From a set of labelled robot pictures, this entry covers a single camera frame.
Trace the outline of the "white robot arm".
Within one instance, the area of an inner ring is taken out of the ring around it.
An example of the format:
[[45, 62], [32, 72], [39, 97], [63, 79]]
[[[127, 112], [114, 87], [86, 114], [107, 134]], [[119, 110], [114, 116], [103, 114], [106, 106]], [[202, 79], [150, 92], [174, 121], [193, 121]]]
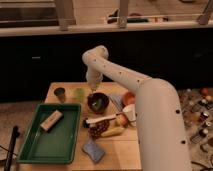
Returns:
[[108, 77], [135, 94], [136, 127], [143, 171], [192, 171], [184, 121], [176, 89], [108, 60], [100, 45], [82, 55], [86, 79], [95, 91]]

